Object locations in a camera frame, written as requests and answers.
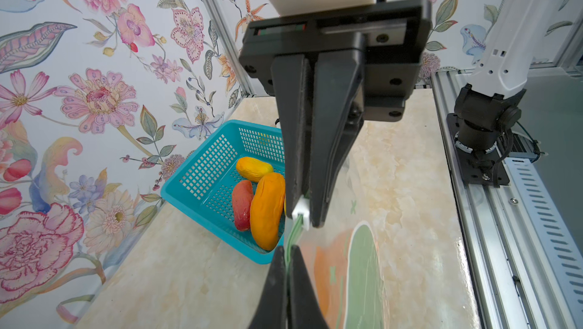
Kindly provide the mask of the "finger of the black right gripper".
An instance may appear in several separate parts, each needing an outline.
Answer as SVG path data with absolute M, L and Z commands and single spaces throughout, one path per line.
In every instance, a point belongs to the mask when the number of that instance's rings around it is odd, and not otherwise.
M 271 65 L 285 157 L 286 216 L 309 190 L 310 142 L 308 86 L 313 72 L 303 54 L 279 56 Z
M 323 227 L 341 166 L 364 124 L 364 54 L 323 53 L 315 69 L 311 126 L 311 225 Z

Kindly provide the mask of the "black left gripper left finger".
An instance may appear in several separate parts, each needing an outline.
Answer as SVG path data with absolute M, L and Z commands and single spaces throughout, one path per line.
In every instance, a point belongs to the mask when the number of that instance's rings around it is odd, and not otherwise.
M 282 246 L 274 250 L 264 288 L 256 312 L 249 324 L 250 329 L 287 328 L 288 286 L 285 251 Z

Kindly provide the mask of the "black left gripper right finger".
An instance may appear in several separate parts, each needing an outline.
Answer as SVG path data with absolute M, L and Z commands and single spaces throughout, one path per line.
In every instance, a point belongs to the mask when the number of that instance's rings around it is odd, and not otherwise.
M 298 246 L 292 246 L 288 265 L 288 328 L 328 329 Z

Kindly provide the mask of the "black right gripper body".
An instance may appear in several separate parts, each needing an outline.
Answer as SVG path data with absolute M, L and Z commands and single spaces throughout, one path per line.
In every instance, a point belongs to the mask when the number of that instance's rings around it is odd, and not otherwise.
M 252 22 L 239 62 L 279 99 L 309 98 L 318 58 L 331 52 L 354 55 L 353 63 L 332 62 L 325 76 L 355 84 L 356 103 L 365 120 L 397 122 L 411 96 L 421 55 L 431 30 L 431 3 L 401 0 L 305 13 Z

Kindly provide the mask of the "clear zip-top bag green print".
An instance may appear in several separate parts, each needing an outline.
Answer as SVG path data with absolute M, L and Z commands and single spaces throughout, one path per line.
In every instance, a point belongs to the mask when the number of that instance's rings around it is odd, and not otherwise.
M 347 157 L 323 227 L 285 221 L 286 248 L 298 246 L 323 318 L 331 328 L 387 328 L 384 278 L 357 163 Z

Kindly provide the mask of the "yellow mango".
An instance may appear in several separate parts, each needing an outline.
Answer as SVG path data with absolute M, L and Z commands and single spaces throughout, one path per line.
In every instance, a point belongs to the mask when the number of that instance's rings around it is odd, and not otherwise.
M 271 164 L 251 157 L 240 158 L 235 169 L 241 177 L 252 183 L 259 183 L 264 176 L 274 172 Z

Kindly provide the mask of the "orange mango front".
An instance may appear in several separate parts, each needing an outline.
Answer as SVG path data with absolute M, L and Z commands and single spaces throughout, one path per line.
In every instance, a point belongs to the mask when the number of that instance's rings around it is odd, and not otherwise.
M 279 242 L 279 224 L 285 201 L 285 179 L 282 174 L 269 173 L 259 181 L 250 209 L 251 234 L 265 251 Z

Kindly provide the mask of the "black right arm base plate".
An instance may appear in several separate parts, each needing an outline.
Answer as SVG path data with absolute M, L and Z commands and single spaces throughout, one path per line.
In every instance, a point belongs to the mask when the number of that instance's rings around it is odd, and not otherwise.
M 456 114 L 448 114 L 446 122 L 463 183 L 493 187 L 508 186 L 510 178 L 503 162 L 499 161 L 497 143 L 485 151 L 475 151 L 459 140 L 459 132 L 464 121 Z

